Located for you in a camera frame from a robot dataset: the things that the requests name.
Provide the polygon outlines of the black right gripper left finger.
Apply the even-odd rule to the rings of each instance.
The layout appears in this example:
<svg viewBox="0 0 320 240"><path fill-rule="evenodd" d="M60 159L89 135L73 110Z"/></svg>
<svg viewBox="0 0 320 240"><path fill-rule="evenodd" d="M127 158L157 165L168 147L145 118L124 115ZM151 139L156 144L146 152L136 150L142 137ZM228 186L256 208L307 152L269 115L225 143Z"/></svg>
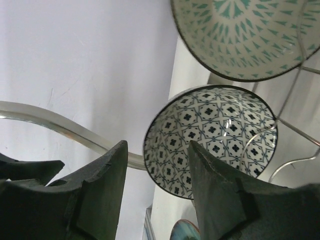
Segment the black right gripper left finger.
<svg viewBox="0 0 320 240"><path fill-rule="evenodd" d="M60 179L60 160L0 157L3 240L113 240L119 223L128 144Z"/></svg>

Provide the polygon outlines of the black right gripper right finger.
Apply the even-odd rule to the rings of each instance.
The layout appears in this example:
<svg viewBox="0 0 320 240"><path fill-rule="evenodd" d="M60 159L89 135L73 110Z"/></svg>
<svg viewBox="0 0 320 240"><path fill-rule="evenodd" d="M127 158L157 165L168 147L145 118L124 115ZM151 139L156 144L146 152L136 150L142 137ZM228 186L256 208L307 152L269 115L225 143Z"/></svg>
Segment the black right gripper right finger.
<svg viewBox="0 0 320 240"><path fill-rule="evenodd" d="M188 146L191 186L203 240L317 240L320 186L288 188L251 177Z"/></svg>

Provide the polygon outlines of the dark blue patterned bowl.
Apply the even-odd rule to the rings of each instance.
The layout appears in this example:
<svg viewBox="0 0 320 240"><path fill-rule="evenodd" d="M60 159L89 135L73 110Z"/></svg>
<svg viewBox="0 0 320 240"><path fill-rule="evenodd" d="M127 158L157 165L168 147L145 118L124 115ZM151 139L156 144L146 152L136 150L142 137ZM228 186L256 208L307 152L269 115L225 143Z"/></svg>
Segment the dark blue patterned bowl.
<svg viewBox="0 0 320 240"><path fill-rule="evenodd" d="M193 199L188 147L195 141L219 160L257 178L276 151L275 120L270 106L245 88L188 89L152 120L143 143L146 171L165 192Z"/></svg>

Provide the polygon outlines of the teal patterned white bowl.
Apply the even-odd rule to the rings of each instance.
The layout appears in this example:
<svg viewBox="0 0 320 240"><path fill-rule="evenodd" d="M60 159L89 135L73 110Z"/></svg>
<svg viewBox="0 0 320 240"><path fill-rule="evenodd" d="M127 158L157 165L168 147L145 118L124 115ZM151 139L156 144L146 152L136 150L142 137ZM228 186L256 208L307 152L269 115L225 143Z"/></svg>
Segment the teal patterned white bowl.
<svg viewBox="0 0 320 240"><path fill-rule="evenodd" d="M192 56L228 80L281 76L320 48L317 0L173 0L170 6Z"/></svg>

